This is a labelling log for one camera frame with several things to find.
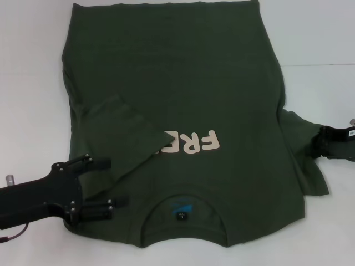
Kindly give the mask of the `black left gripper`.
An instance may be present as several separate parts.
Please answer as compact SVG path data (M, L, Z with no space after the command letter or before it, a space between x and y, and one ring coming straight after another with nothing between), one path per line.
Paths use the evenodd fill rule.
M83 203L81 174L111 169L111 159L89 154L52 165L38 180L0 188L0 229L8 229L48 217L67 223L112 219L114 210L129 204L128 196Z

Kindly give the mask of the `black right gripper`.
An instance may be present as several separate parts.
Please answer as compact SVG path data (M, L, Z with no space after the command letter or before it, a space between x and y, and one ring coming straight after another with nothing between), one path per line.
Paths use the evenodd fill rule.
M355 161L355 126L335 129L324 126L312 139L312 158Z

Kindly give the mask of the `dark green FREE t-shirt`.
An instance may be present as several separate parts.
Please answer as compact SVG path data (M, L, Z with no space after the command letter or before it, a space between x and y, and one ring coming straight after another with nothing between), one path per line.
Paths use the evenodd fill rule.
M321 127L284 108L258 0L74 4L62 62L70 156L111 159L81 177L83 197L129 199L75 234L230 247L303 219L305 197L329 193L308 154Z

